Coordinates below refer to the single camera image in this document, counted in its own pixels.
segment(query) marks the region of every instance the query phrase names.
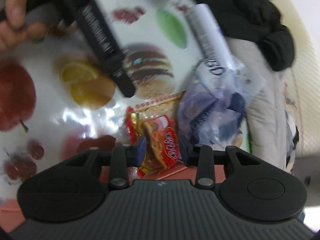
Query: blue object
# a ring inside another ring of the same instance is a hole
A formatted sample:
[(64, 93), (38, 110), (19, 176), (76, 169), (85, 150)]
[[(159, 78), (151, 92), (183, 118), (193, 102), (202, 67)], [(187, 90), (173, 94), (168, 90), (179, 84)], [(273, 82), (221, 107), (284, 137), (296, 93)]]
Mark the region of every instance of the blue object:
[(137, 150), (137, 166), (140, 167), (147, 152), (147, 139), (144, 137)]
[(301, 213), (301, 215), (300, 215), (300, 217), (299, 217), (299, 221), (301, 221), (301, 222), (303, 223), (303, 222), (304, 222), (305, 217), (306, 217), (305, 212), (302, 212), (302, 213)]

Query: clear plastic bag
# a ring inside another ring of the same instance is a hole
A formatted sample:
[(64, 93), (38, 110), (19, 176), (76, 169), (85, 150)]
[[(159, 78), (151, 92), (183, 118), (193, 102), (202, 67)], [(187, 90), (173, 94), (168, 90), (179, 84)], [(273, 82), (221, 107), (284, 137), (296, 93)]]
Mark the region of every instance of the clear plastic bag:
[[(170, 101), (137, 112), (128, 108), (125, 123), (131, 143), (134, 144), (138, 136), (147, 137), (147, 153), (141, 167), (137, 169), (138, 178), (158, 171), (167, 171), (175, 166), (178, 160), (179, 146), (174, 119), (179, 101), (180, 95), (177, 95)], [(168, 148), (165, 147), (165, 135), (171, 136)]]
[(231, 145), (246, 107), (264, 84), (238, 59), (234, 66), (221, 67), (212, 59), (199, 63), (179, 105), (179, 135), (193, 144)]

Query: fruit-print tablecloth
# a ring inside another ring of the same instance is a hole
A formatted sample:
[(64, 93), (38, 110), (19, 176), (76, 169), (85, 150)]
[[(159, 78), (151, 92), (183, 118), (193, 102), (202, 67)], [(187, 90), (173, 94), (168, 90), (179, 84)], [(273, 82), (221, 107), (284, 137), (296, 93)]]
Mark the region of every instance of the fruit-print tablecloth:
[[(184, 18), (192, 0), (98, 0), (98, 4), (126, 54), (124, 68), (137, 87), (136, 96), (123, 98), (99, 73), (76, 27), (67, 36), (21, 45), (12, 57), (34, 82), (36, 107), (32, 117), (23, 120), (28, 133), (21, 126), (0, 133), (0, 164), (18, 158), (21, 169), (30, 169), (33, 162), (41, 172), (81, 149), (108, 149), (114, 138), (128, 139), (124, 117), (129, 106), (134, 110), (163, 102), (168, 106), (182, 95), (192, 69), (203, 58)], [(50, 34), (65, 33), (53, 25)], [(24, 111), (18, 103), (12, 107), (18, 107), (14, 109), (18, 115)], [(35, 154), (30, 147), (38, 147)], [(21, 180), (9, 179), (2, 166), (0, 198), (15, 198)]]

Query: finger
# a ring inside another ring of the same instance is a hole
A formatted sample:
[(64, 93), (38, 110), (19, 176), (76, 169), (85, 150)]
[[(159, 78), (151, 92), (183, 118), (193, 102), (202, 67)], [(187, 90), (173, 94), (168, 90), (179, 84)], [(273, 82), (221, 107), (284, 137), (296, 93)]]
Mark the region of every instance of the finger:
[(26, 18), (27, 0), (6, 0), (5, 11), (11, 26), (19, 29), (24, 25)]
[(27, 28), (27, 38), (29, 40), (43, 38), (49, 30), (49, 27), (43, 23), (32, 23)]
[(8, 47), (5, 44), (5, 42), (2, 40), (2, 38), (0, 37), (0, 54), (7, 52), (8, 51)]
[(0, 36), (8, 48), (13, 48), (27, 39), (27, 31), (15, 31), (7, 21), (0, 23)]

